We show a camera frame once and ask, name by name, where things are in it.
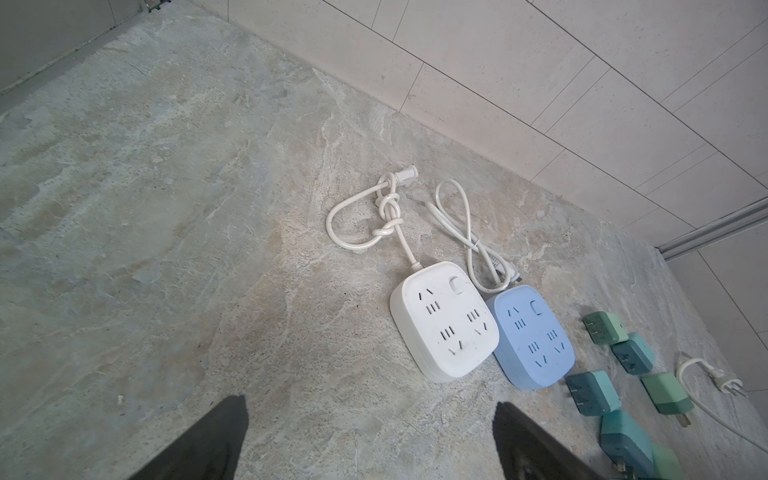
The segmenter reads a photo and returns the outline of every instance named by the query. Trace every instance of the power cord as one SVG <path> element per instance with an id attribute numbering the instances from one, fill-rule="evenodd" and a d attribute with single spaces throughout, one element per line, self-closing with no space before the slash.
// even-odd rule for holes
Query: power cord
<path id="1" fill-rule="evenodd" d="M 379 182 L 373 187 L 370 187 L 367 190 L 363 190 L 359 194 L 353 195 L 343 202 L 337 204 L 328 213 L 328 217 L 326 217 L 326 231 L 328 232 L 328 236 L 331 237 L 331 240 L 333 240 L 333 242 L 339 247 L 346 248 L 347 250 L 364 250 L 366 248 L 372 247 L 373 245 L 376 245 L 383 237 L 397 233 L 400 244 L 406 252 L 408 261 L 411 263 L 411 270 L 413 272 L 421 270 L 423 268 L 422 264 L 420 264 L 413 256 L 413 252 L 408 246 L 408 242 L 406 242 L 405 237 L 402 235 L 402 229 L 400 226 L 403 225 L 405 221 L 402 219 L 400 206 L 397 204 L 397 200 L 400 199 L 400 195 L 396 192 L 396 188 L 399 185 L 408 187 L 418 177 L 419 172 L 416 170 L 415 165 L 411 165 L 405 170 L 401 170 L 397 174 L 389 172 L 387 174 L 383 174 L 379 178 Z M 451 217 L 440 203 L 440 187 L 446 183 L 450 183 L 456 187 L 459 194 L 462 196 L 462 200 L 464 200 L 464 212 L 466 217 L 465 223 L 460 223 L 455 218 Z M 387 187 L 389 188 L 389 193 L 383 194 L 382 190 Z M 379 208 L 379 216 L 382 218 L 382 220 L 385 221 L 384 225 L 382 225 L 380 228 L 372 230 L 371 238 L 365 242 L 350 243 L 341 240 L 333 232 L 333 217 L 339 213 L 339 210 L 373 193 L 376 194 L 376 206 Z M 429 208 L 429 211 L 432 213 L 435 219 L 437 219 L 437 221 L 440 222 L 440 224 L 444 226 L 451 235 L 456 237 L 465 245 L 467 249 L 467 271 L 469 272 L 469 278 L 472 280 L 472 283 L 475 284 L 475 287 L 478 290 L 484 293 L 503 292 L 507 289 L 507 287 L 509 287 L 510 283 L 514 282 L 518 278 L 518 270 L 514 265 L 512 265 L 511 262 L 505 260 L 505 258 L 502 257 L 500 253 L 487 248 L 480 242 L 477 236 L 472 233 L 472 219 L 470 217 L 469 211 L 469 200 L 467 200 L 467 194 L 464 192 L 464 189 L 461 185 L 458 184 L 456 180 L 447 180 L 447 182 L 441 182 L 438 184 L 437 188 L 435 189 L 435 203 L 427 204 L 427 208 Z M 466 235 L 459 231 L 459 229 L 466 229 Z M 472 266 L 472 252 L 480 253 L 480 255 L 483 257 L 483 260 L 485 260 L 485 264 L 490 269 L 491 275 L 493 277 L 494 284 L 492 286 L 486 287 L 482 285 L 475 276 L 475 270 Z"/>
<path id="2" fill-rule="evenodd" d="M 458 193 L 462 196 L 462 200 L 464 201 L 464 215 L 466 219 L 465 224 L 462 224 L 451 217 L 440 203 L 440 187 L 446 183 L 456 187 L 456 190 L 458 190 Z M 464 189 L 461 185 L 458 184 L 456 180 L 451 179 L 438 184 L 438 186 L 435 188 L 435 203 L 427 204 L 427 208 L 429 209 L 429 212 L 435 217 L 435 219 L 440 222 L 440 224 L 444 226 L 451 235 L 456 237 L 456 239 L 462 242 L 466 247 L 467 271 L 469 272 L 469 278 L 472 280 L 472 283 L 475 284 L 475 287 L 478 290 L 484 293 L 500 293 L 506 290 L 510 283 L 517 280 L 519 275 L 515 266 L 512 265 L 511 262 L 505 260 L 500 253 L 497 253 L 483 245 L 477 236 L 472 233 L 472 219 L 469 212 L 469 200 L 467 200 L 467 194 L 464 192 Z M 466 229 L 466 235 L 459 231 L 459 229 Z M 472 268 L 472 252 L 480 253 L 480 255 L 483 257 L 483 260 L 485 260 L 485 264 L 488 266 L 488 269 L 491 271 L 491 275 L 493 277 L 494 284 L 492 286 L 486 287 L 482 285 L 477 277 L 475 277 L 475 269 Z M 499 278 L 499 273 L 504 275 L 503 279 Z"/>
<path id="3" fill-rule="evenodd" d="M 346 248 L 347 250 L 364 250 L 366 248 L 372 247 L 373 245 L 376 245 L 383 237 L 397 233 L 397 237 L 400 240 L 400 245 L 402 245 L 402 248 L 406 251 L 408 261 L 411 263 L 411 270 L 413 272 L 418 272 L 423 267 L 422 264 L 416 261 L 411 248 L 408 246 L 408 242 L 406 242 L 406 238 L 402 235 L 400 225 L 403 225 L 405 221 L 400 216 L 400 206 L 397 204 L 397 200 L 400 199 L 400 195 L 395 192 L 395 189 L 398 185 L 408 187 L 418 177 L 419 172 L 416 170 L 415 165 L 411 165 L 405 170 L 401 170 L 397 174 L 392 172 L 383 174 L 379 178 L 379 182 L 376 185 L 370 187 L 368 190 L 363 190 L 357 195 L 347 198 L 331 209 L 331 211 L 328 213 L 328 217 L 326 217 L 326 231 L 328 232 L 328 236 L 331 237 L 331 240 L 333 240 L 333 242 L 339 247 Z M 386 195 L 382 194 L 382 190 L 387 187 L 389 188 L 389 193 Z M 386 223 L 384 223 L 381 228 L 372 230 L 371 239 L 365 242 L 349 243 L 341 240 L 333 232 L 333 225 L 331 224 L 331 222 L 333 222 L 333 216 L 339 213 L 339 210 L 343 209 L 344 207 L 353 204 L 361 198 L 373 193 L 376 193 L 376 206 L 379 208 L 379 216 Z"/>
<path id="4" fill-rule="evenodd" d="M 677 377 L 677 381 L 680 382 L 680 384 L 683 386 L 683 389 L 685 389 L 691 401 L 693 401 L 693 403 L 695 403 L 700 409 L 702 409 L 704 413 L 712 417 L 712 420 L 721 424 L 726 429 L 729 429 L 731 432 L 735 433 L 742 439 L 747 440 L 752 445 L 755 445 L 758 449 L 763 450 L 765 453 L 768 453 L 768 448 L 766 446 L 761 445 L 757 440 L 752 439 L 748 435 L 745 435 L 742 432 L 739 432 L 739 430 L 737 430 L 736 427 L 732 426 L 730 423 L 726 422 L 725 420 L 717 416 L 715 412 L 707 408 L 703 403 L 697 400 L 696 397 L 693 396 L 693 394 L 691 394 L 690 390 L 683 383 L 683 372 L 685 372 L 685 369 L 693 365 L 694 363 L 701 364 L 701 366 L 704 368 L 704 371 L 707 372 L 707 375 L 710 376 L 710 378 L 712 379 L 712 382 L 715 384 L 717 389 L 720 390 L 721 392 L 729 393 L 734 396 L 741 395 L 746 397 L 746 393 L 742 390 L 741 380 L 739 380 L 734 376 L 726 375 L 726 373 L 723 370 L 716 369 L 715 367 L 707 363 L 707 361 L 704 359 L 690 359 L 690 360 L 687 360 L 686 362 L 683 362 L 682 364 L 680 364 L 679 367 L 677 367 L 675 376 Z"/>

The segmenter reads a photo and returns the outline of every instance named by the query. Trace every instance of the plug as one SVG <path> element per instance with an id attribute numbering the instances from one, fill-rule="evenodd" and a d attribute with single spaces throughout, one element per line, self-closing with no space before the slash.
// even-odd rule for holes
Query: plug
<path id="1" fill-rule="evenodd" d="M 389 309 L 416 365 L 433 382 L 470 373 L 498 345 L 491 312 L 455 263 L 436 263 L 403 280 Z"/>
<path id="2" fill-rule="evenodd" d="M 410 167 L 404 168 L 397 172 L 395 174 L 395 178 L 397 178 L 398 185 L 408 187 L 410 184 L 415 182 L 417 178 L 419 178 L 419 171 L 416 170 L 416 166 L 414 164 L 411 164 Z"/>
<path id="3" fill-rule="evenodd" d="M 745 398 L 749 398 L 746 392 L 744 392 L 743 383 L 735 376 L 727 375 L 723 370 L 716 369 L 709 363 L 702 362 L 701 366 L 707 372 L 707 375 L 712 379 L 712 383 L 715 384 L 718 390 L 722 393 L 730 393 L 733 396 L 741 395 Z"/>

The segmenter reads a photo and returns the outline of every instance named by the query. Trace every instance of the white wall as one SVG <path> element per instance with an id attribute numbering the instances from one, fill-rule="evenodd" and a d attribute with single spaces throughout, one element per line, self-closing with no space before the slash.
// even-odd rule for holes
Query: white wall
<path id="1" fill-rule="evenodd" d="M 768 2 L 194 1 L 655 246 L 768 196 Z"/>
<path id="2" fill-rule="evenodd" d="M 768 223 L 669 265 L 768 422 Z"/>
<path id="3" fill-rule="evenodd" d="M 0 91 L 140 11 L 140 0 L 4 2 Z"/>

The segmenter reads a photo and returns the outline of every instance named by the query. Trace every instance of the white power strip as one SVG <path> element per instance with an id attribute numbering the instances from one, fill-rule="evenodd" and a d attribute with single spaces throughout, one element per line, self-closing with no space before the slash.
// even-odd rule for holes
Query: white power strip
<path id="1" fill-rule="evenodd" d="M 480 365 L 498 345 L 498 327 L 485 305 L 480 289 L 486 293 L 498 293 L 518 278 L 517 270 L 501 255 L 483 246 L 472 234 L 469 216 L 469 202 L 466 194 L 454 180 L 449 180 L 464 200 L 465 223 L 452 218 L 440 204 L 440 185 L 435 191 L 435 203 L 430 211 L 435 218 L 459 239 L 467 249 L 467 264 L 470 275 L 451 262 L 441 262 L 427 268 L 422 267 L 402 234 L 400 198 L 396 192 L 399 185 L 407 187 L 419 175 L 414 165 L 398 172 L 388 173 L 379 178 L 377 185 L 360 192 L 336 205 L 326 218 L 326 231 L 334 243 L 347 250 L 364 250 L 383 237 L 395 233 L 406 252 L 413 274 L 400 283 L 389 298 L 389 308 L 400 334 L 424 375 L 435 382 L 449 382 L 471 372 Z M 385 221 L 374 229 L 366 242 L 349 243 L 333 232 L 333 217 L 339 210 L 376 194 L 379 216 Z M 488 288 L 475 278 L 472 268 L 472 252 L 478 252 L 488 265 L 494 286 Z"/>
<path id="2" fill-rule="evenodd" d="M 389 309 L 416 365 L 433 382 L 470 373 L 498 345 L 496 321 L 455 263 L 436 263 L 403 280 Z"/>

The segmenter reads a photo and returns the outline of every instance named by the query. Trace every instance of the stone floor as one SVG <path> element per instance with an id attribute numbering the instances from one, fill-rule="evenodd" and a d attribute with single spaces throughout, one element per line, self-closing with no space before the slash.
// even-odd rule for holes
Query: stone floor
<path id="1" fill-rule="evenodd" d="M 410 163 L 422 263 L 464 266 L 425 208 L 456 178 L 477 233 L 558 315 L 575 372 L 606 369 L 690 478 L 768 466 L 700 412 L 685 430 L 658 415 L 584 331 L 612 310 L 659 370 L 682 353 L 726 365 L 656 250 L 199 8 L 146 16 L 0 122 L 0 477 L 126 478 L 230 394 L 250 414 L 238 478 L 501 478 L 499 401 L 610 475 L 599 420 L 562 382 L 517 390 L 493 357 L 427 381 L 389 315 L 409 273 L 396 240 L 329 240 L 336 202 Z M 368 201 L 336 225 L 362 239 L 380 220 Z M 768 439 L 695 370 L 702 399 Z"/>

